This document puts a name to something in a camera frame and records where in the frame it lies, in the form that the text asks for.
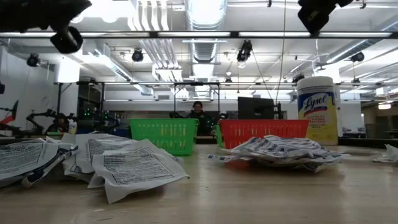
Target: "plastic basket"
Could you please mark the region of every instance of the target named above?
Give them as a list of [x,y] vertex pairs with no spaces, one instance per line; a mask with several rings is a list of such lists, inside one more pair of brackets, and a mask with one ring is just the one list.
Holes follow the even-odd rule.
[[197,119],[130,119],[133,139],[149,139],[174,156],[192,154],[198,124]]
[[219,146],[226,149],[244,143],[251,137],[275,135],[282,138],[305,138],[309,120],[222,120],[217,131]]

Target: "black clamp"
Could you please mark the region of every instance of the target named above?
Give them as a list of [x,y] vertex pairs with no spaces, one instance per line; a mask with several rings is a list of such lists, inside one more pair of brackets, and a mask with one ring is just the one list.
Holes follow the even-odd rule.
[[364,9],[366,8],[367,4],[365,2],[365,0],[362,0],[362,6],[359,9]]

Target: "yellow label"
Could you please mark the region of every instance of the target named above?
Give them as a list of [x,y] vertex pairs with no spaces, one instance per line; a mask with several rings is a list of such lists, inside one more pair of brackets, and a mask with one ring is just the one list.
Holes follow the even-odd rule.
[[337,113],[333,92],[298,97],[298,118],[308,119],[307,137],[322,145],[338,144]]

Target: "green basket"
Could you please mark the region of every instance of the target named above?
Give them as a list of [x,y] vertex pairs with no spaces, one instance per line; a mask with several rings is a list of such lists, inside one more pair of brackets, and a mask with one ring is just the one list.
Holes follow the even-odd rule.
[[149,139],[173,156],[192,154],[198,124],[197,119],[130,119],[133,139]]
[[217,138],[217,144],[219,147],[224,148],[223,144],[223,136],[221,135],[221,129],[220,126],[217,124],[216,126],[216,138]]

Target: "lysol wipes container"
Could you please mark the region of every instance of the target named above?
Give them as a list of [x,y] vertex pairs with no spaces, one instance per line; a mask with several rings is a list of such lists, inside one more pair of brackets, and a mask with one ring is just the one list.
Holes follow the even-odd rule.
[[338,144],[333,79],[304,78],[297,83],[298,118],[308,119],[307,137],[321,145]]

